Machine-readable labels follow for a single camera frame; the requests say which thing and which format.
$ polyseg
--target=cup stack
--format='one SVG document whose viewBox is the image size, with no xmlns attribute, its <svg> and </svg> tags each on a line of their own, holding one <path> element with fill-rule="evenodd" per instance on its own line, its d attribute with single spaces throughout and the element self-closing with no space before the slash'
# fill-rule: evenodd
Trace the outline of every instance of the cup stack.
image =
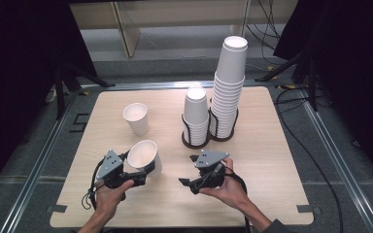
<svg viewBox="0 0 373 233">
<path fill-rule="evenodd" d="M 183 137 L 185 141 L 191 146 L 201 146 L 205 144 L 208 135 L 209 113 L 207 93 L 201 86 L 191 86 L 188 89 L 183 121 Z"/>
<path fill-rule="evenodd" d="M 248 42 L 242 37 L 227 37 L 222 45 L 214 77 L 210 132 L 218 139 L 228 138 L 237 117 L 245 79 Z"/>
</svg>

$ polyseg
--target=stand leg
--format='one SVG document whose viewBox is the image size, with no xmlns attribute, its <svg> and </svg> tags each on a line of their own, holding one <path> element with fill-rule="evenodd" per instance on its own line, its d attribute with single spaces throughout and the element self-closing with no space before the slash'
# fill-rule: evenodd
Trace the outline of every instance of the stand leg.
<svg viewBox="0 0 373 233">
<path fill-rule="evenodd" d="M 73 70 L 74 72 L 84 76 L 85 78 L 93 81 L 94 83 L 97 83 L 103 87 L 110 87 L 110 86 L 114 86 L 115 84 L 114 83 L 106 83 L 105 81 L 103 80 L 100 80 L 98 79 L 97 77 L 93 77 L 91 76 L 88 72 L 74 66 L 74 65 L 71 65 L 71 64 L 65 64 L 69 69 Z"/>
<path fill-rule="evenodd" d="M 309 96 L 309 100 L 310 100 L 310 105 L 311 107 L 314 109 L 314 111 L 316 112 L 318 109 L 317 109 L 317 96 L 316 96 L 316 90 L 315 90 L 315 87 L 316 87 L 316 70 L 315 70 L 315 61 L 314 59 L 311 57 L 310 58 L 310 77 L 308 78 L 308 96 Z"/>
<path fill-rule="evenodd" d="M 65 111 L 65 99 L 63 96 L 62 79 L 60 77 L 61 67 L 58 65 L 55 70 L 55 91 L 56 91 L 56 103 L 57 103 L 57 117 L 59 119 Z"/>
<path fill-rule="evenodd" d="M 270 72 L 268 75 L 266 75 L 266 76 L 264 76 L 264 77 L 262 77 L 260 79 L 256 79 L 255 81 L 256 82 L 267 82 L 267 81 L 270 81 L 272 78 L 274 78 L 277 75 L 279 75 L 279 74 L 283 73 L 284 71 L 286 71 L 287 68 L 289 68 L 292 65 L 298 63 L 299 60 L 301 59 L 301 57 L 302 57 L 301 53 L 297 54 L 291 60 L 287 61 L 285 64 L 283 64 L 280 67 L 278 67 L 275 71 Z"/>
</svg>

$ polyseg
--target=hand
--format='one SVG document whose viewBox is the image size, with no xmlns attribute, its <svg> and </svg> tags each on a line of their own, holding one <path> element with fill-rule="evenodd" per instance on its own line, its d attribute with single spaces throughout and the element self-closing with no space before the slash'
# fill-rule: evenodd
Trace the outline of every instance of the hand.
<svg viewBox="0 0 373 233">
<path fill-rule="evenodd" d="M 234 169 L 232 159 L 225 158 L 223 162 L 226 166 L 225 173 L 232 174 Z M 264 231 L 271 224 L 271 220 L 250 200 L 241 184 L 231 177 L 225 176 L 219 188 L 204 187 L 199 189 L 199 192 L 218 198 L 226 205 L 240 211 L 259 232 Z"/>
<path fill-rule="evenodd" d="M 232 174 L 234 169 L 232 159 L 225 158 L 223 162 L 226 166 L 225 173 Z M 231 177 L 225 177 L 220 188 L 203 187 L 199 189 L 199 192 L 216 197 L 226 205 L 237 210 L 240 210 L 240 208 L 243 205 L 246 205 L 246 203 L 251 202 L 241 184 Z"/>
<path fill-rule="evenodd" d="M 128 190 L 134 181 L 129 180 L 117 188 L 108 188 L 101 182 L 96 189 L 96 210 L 89 221 L 79 232 L 99 232 L 117 212 L 123 193 Z"/>
</svg>

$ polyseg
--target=table top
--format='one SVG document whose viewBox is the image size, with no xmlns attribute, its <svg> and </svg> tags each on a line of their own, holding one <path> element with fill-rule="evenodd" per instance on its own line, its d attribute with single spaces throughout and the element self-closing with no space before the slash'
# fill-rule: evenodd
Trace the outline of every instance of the table top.
<svg viewBox="0 0 373 233">
<path fill-rule="evenodd" d="M 206 88 L 208 99 L 213 95 Z M 199 171 L 189 156 L 200 154 L 182 142 L 182 113 L 186 89 L 102 92 L 71 165 L 57 205 L 65 213 L 52 213 L 53 227 L 83 226 L 93 213 L 81 199 L 87 192 L 96 164 L 109 149 L 126 152 L 150 139 L 158 145 L 162 174 L 146 185 L 130 188 L 107 226 L 114 227 L 220 227 L 244 226 L 244 217 L 221 201 L 193 195 L 178 178 L 195 180 Z M 122 116 L 123 109 L 139 102 L 149 108 L 150 130 L 136 136 Z M 312 213 L 299 213 L 309 205 L 283 128 L 265 87 L 244 87 L 234 136 L 227 142 L 210 141 L 204 150 L 229 152 L 234 170 L 247 185 L 249 197 L 270 218 L 284 224 L 310 224 Z M 124 171 L 134 172 L 124 163 Z"/>
</svg>

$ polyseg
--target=gray floor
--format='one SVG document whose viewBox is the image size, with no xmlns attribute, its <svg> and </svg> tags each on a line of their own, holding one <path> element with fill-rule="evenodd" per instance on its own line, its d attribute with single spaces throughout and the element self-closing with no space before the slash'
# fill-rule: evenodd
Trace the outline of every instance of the gray floor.
<svg viewBox="0 0 373 233">
<path fill-rule="evenodd" d="M 283 25 L 277 25 L 279 31 L 282 28 Z M 188 84 L 186 82 L 204 82 L 214 78 L 220 47 L 223 39 L 229 36 L 229 26 L 146 28 L 142 30 L 138 47 L 132 58 L 124 56 L 117 31 L 83 31 L 83 36 L 98 75 L 107 82 L 116 83 L 117 88 L 172 86 L 174 82 L 185 86 Z M 283 92 L 276 86 L 291 84 L 290 75 L 293 69 L 287 70 L 271 82 L 255 82 L 254 78 L 267 74 L 268 66 L 277 67 L 271 64 L 271 61 L 278 64 L 283 61 L 273 57 L 272 50 L 263 49 L 250 33 L 247 32 L 246 38 L 249 41 L 246 85 L 267 86 L 271 98 L 275 101 L 277 96 Z M 268 39 L 268 43 L 276 45 L 276 41 L 272 38 Z M 71 108 L 50 151 L 40 179 L 30 199 L 27 200 L 15 232 L 70 232 L 69 229 L 55 229 L 50 226 L 51 213 L 48 209 L 56 204 L 83 136 L 83 133 L 70 132 L 81 127 L 73 124 L 75 117 L 77 114 L 90 114 L 97 95 L 103 91 L 102 88 L 92 87 L 93 83 L 85 79 L 80 79 L 80 81 L 84 86 L 89 86 L 88 94 L 78 95 L 76 98 L 73 94 L 66 95 L 67 100 L 73 100 Z M 319 114 L 373 208 L 373 166 L 365 153 L 351 144 L 354 136 L 337 111 L 332 108 L 324 92 L 319 91 L 318 95 L 320 96 L 318 98 Z M 293 98 L 299 98 L 297 90 L 286 92 L 281 100 Z M 324 175 L 333 186 L 341 205 L 344 232 L 371 232 L 362 214 L 358 211 L 359 208 L 354 198 L 328 156 L 322 139 L 307 114 L 306 105 L 301 100 L 292 101 L 280 104 L 277 110 L 283 112 L 283 119 L 290 131 L 317 160 Z M 55 101 L 49 102 L 25 135 L 28 140 L 17 147 L 1 173 L 0 230 L 56 124 L 55 116 L 56 103 Z M 88 116 L 81 116 L 80 121 L 87 121 L 87 118 Z M 285 127 L 284 130 L 315 215 L 315 220 L 311 225 L 290 226 L 289 228 L 294 232 L 339 232 L 339 213 L 334 196 L 305 149 L 295 141 Z M 149 232 L 148 229 L 138 229 L 138 232 L 144 231 Z M 134 231 L 125 229 L 120 232 Z"/>
</svg>

